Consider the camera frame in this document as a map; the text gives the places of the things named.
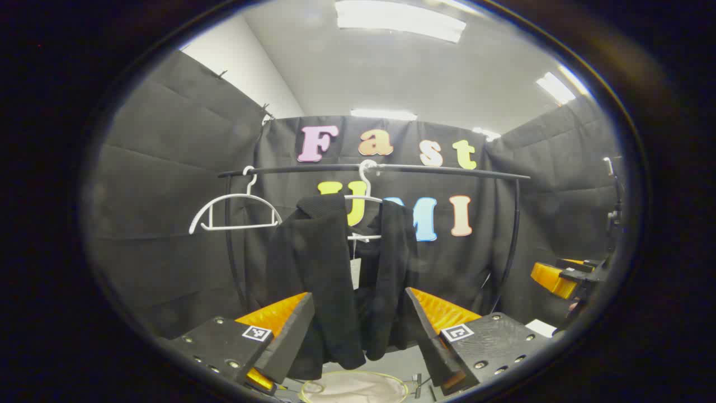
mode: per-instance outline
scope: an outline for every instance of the black fabric backdrop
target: black fabric backdrop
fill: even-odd
[[[529,277],[535,261],[555,257],[604,256],[606,214],[614,189],[601,160],[618,154],[608,120],[586,98],[577,98],[486,143],[481,135],[434,123],[355,117],[273,120],[261,127],[263,111],[239,90],[177,52],[164,61],[117,112],[102,147],[95,179],[90,249],[122,302],[153,333],[174,337],[211,316],[239,316],[258,308],[251,291],[266,281],[266,243],[274,228],[233,231],[238,282],[246,281],[248,310],[241,306],[223,232],[198,228],[188,235],[194,214],[225,193],[220,171],[298,166],[308,125],[336,125],[339,135],[319,163],[422,165],[418,143],[437,141],[444,167],[459,168],[452,144],[467,140],[477,169],[532,176],[522,181],[521,222],[513,269],[498,310],[524,323],[534,318],[558,324],[569,302],[553,297]],[[390,134],[388,156],[362,156],[360,135],[370,129]],[[420,197],[437,200],[437,239],[418,242],[419,288],[478,313],[493,300],[507,258],[513,223],[513,185],[499,179],[382,172],[369,174],[372,195],[399,197],[412,208]],[[252,194],[271,202],[282,217],[297,201],[318,194],[321,181],[339,181],[349,191],[357,172],[260,175]],[[249,178],[235,178],[243,193]],[[473,233],[454,237],[454,195],[469,196]],[[223,203],[215,223],[223,222]],[[377,205],[367,201],[368,222]],[[269,220],[266,206],[233,199],[231,224]],[[480,288],[491,273],[484,288]]]

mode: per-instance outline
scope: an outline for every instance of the white plastic hanger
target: white plastic hanger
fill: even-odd
[[[365,182],[366,188],[365,188],[365,196],[358,196],[358,195],[349,195],[345,196],[346,199],[363,199],[363,200],[370,200],[371,202],[378,202],[382,203],[382,199],[378,199],[377,197],[370,196],[370,181],[368,178],[365,177],[365,170],[367,168],[374,168],[377,167],[378,164],[373,161],[372,159],[367,159],[360,163],[360,167],[358,168],[358,176],[360,176],[360,179]],[[379,240],[380,235],[351,235],[348,237],[349,241],[363,241],[368,242],[368,240]]]
[[[243,169],[243,174],[246,175],[246,172],[248,172],[249,169],[253,169],[252,166],[247,166]],[[204,207],[199,210],[198,213],[194,216],[194,220],[191,222],[191,226],[189,227],[189,234],[194,233],[194,229],[196,228],[197,223],[199,223],[199,219],[204,214],[206,210],[209,210],[209,225],[206,226],[204,223],[201,223],[201,227],[203,229],[206,229],[207,231],[226,231],[229,229],[249,229],[249,228],[263,228],[263,227],[275,227],[276,225],[279,225],[281,220],[281,215],[278,211],[276,211],[276,208],[271,205],[271,203],[267,202],[266,200],[262,199],[261,197],[254,196],[251,194],[251,186],[256,183],[257,175],[253,176],[253,179],[251,182],[246,185],[246,193],[235,193],[235,194],[225,194],[223,196],[219,196],[216,199],[208,202]],[[220,202],[221,200],[225,199],[233,199],[233,198],[247,198],[247,199],[254,199],[258,200],[261,203],[264,203],[266,206],[269,206],[271,208],[271,223],[270,224],[255,224],[255,225],[236,225],[232,227],[214,227],[213,224],[213,216],[214,216],[214,203]]]

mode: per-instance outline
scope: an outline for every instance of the clothing rack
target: clothing rack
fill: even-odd
[[[474,176],[478,178],[492,178],[492,179],[505,179],[515,182],[515,214],[512,226],[512,238],[510,240],[510,251],[507,256],[507,262],[505,263],[505,270],[503,271],[502,278],[495,295],[495,301],[492,304],[490,313],[495,310],[497,303],[502,296],[503,286],[508,277],[510,269],[512,268],[512,262],[515,257],[515,249],[517,247],[517,234],[520,228],[520,180],[530,180],[530,176],[507,174],[505,172],[497,171],[480,171],[475,169],[461,169],[461,168],[443,168],[434,166],[420,166],[420,165],[399,165],[389,163],[376,163],[371,169],[375,168],[378,171],[397,171],[397,172],[415,172],[422,174],[444,174],[444,175],[461,175],[461,176]],[[303,165],[303,166],[279,166],[274,168],[254,168],[246,169],[244,171],[227,171],[222,172],[218,175],[219,178],[227,178],[226,188],[231,189],[231,179],[234,176],[249,176],[258,174],[288,174],[288,173],[299,173],[299,172],[320,172],[320,171],[359,171],[361,164],[359,163],[327,163],[322,165]],[[229,212],[229,200],[226,200],[226,226],[228,223],[228,212]],[[231,254],[231,233],[226,232],[226,244],[230,249],[229,262],[231,264],[232,272],[236,271],[236,266],[233,261],[233,254]],[[243,290],[244,295],[240,298],[245,298],[246,290]]]

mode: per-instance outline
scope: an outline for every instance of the black jacket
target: black jacket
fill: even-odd
[[[379,359],[389,344],[404,349],[399,300],[410,285],[409,268],[417,254],[412,211],[384,201],[367,232],[380,241],[360,244],[359,289],[353,291],[349,260],[356,229],[347,225],[345,198],[329,194],[303,198],[298,209],[276,228],[266,258],[265,278],[252,292],[263,306],[304,291],[314,296],[316,315],[294,360],[289,377],[318,379],[322,364],[335,361],[345,369]]]

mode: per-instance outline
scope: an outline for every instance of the foam letter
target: foam letter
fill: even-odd
[[[354,196],[365,196],[367,185],[363,181],[353,181],[348,183],[348,189],[353,191]],[[334,194],[343,189],[341,182],[326,181],[318,184],[318,190],[321,194]],[[351,212],[348,213],[348,225],[356,225],[363,219],[365,215],[365,200],[353,199]]]
[[[454,237],[465,237],[473,233],[473,229],[468,224],[468,204],[470,203],[470,197],[467,196],[453,196],[450,197],[450,203],[453,204],[453,211],[455,212],[455,226],[450,230],[450,234]]]
[[[369,130],[360,135],[360,139],[363,142],[358,146],[358,152],[364,156],[374,156],[375,154],[386,156],[393,152],[393,146],[390,145],[390,134],[385,130]]]
[[[478,163],[470,160],[470,154],[475,152],[475,147],[468,144],[467,140],[460,140],[453,144],[453,148],[458,150],[458,164],[464,169],[475,169]]]
[[[318,162],[323,156],[318,152],[318,147],[325,152],[331,145],[331,136],[338,136],[336,126],[306,126],[301,129],[304,132],[304,148],[299,154],[299,162]]]
[[[399,197],[386,197],[383,200],[405,205]],[[415,238],[418,242],[431,242],[437,239],[432,223],[432,210],[436,204],[437,200],[432,197],[421,197],[412,208],[412,225],[415,227]]]
[[[420,148],[420,160],[423,165],[442,166],[442,156],[440,155],[440,144],[435,141],[423,140],[418,145]]]

